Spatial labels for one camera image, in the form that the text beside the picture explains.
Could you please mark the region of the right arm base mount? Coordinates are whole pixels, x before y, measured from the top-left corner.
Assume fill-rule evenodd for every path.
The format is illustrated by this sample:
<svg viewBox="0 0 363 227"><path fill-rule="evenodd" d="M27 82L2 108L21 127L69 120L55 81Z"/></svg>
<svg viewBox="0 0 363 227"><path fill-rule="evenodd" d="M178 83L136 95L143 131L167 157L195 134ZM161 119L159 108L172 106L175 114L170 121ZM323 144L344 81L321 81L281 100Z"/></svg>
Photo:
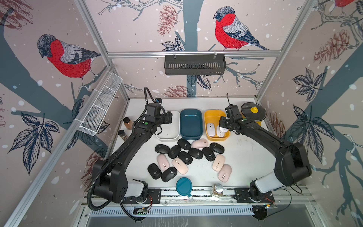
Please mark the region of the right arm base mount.
<svg viewBox="0 0 363 227"><path fill-rule="evenodd" d="M233 198L238 203L274 203L275 199L271 191L261 193L258 189L237 187L234 188Z"/></svg>

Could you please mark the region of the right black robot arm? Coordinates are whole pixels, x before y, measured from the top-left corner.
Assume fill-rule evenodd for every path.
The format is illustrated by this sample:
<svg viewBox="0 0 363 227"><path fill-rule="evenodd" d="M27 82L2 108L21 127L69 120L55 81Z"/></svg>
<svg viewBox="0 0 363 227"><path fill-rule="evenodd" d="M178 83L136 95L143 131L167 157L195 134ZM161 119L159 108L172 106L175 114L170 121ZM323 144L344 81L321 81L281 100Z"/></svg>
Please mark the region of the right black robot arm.
<svg viewBox="0 0 363 227"><path fill-rule="evenodd" d="M236 105L230 104L225 111L226 117L219 120L220 127L255 140L276 159L272 172L250 183L249 195L252 200L260 201L272 190L292 186L311 176L308 154L302 144L277 137L252 119L244 117Z"/></svg>

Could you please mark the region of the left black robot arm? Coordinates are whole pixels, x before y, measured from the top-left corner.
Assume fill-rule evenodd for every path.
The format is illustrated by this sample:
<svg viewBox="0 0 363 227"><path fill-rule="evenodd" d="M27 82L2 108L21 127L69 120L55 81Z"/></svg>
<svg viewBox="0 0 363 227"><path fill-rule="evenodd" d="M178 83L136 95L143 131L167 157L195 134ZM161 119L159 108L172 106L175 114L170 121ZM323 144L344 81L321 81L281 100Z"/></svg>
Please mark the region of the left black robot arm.
<svg viewBox="0 0 363 227"><path fill-rule="evenodd" d="M148 87L144 87L144 96L145 109L134 122L130 137L108 158L93 165L87 194L87 205L93 211L122 201L128 190L128 165L139 149L162 129L161 125L172 123L173 114L165 111L161 98L154 99Z"/></svg>

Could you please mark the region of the white mouse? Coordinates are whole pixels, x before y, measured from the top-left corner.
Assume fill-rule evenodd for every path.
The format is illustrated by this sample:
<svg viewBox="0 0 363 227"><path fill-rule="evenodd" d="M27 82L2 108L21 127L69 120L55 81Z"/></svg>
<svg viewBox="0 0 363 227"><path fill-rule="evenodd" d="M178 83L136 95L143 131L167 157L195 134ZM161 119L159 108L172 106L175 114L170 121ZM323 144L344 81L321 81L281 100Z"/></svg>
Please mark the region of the white mouse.
<svg viewBox="0 0 363 227"><path fill-rule="evenodd" d="M207 123L206 130L207 130L207 135L208 136L215 137L216 130L215 130L215 125L213 123Z"/></svg>
<svg viewBox="0 0 363 227"><path fill-rule="evenodd" d="M225 132L220 131L219 126L216 129L216 135L217 137L223 138L225 136Z"/></svg>
<svg viewBox="0 0 363 227"><path fill-rule="evenodd" d="M220 131L222 131L222 132L228 132L229 131L228 128L223 128L223 127L219 127L219 128L220 128Z"/></svg>

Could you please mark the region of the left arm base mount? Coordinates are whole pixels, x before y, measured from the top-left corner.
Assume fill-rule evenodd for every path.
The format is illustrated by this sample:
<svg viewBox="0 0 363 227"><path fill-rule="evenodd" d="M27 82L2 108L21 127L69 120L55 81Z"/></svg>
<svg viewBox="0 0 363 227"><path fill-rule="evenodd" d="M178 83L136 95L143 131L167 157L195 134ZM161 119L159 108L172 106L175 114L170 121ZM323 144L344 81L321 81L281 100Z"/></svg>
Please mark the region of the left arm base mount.
<svg viewBox="0 0 363 227"><path fill-rule="evenodd" d="M151 188L148 189L147 193L143 192L140 196L125 197L122 200L123 204L126 205L144 205L144 204L160 204L161 201L161 189Z"/></svg>

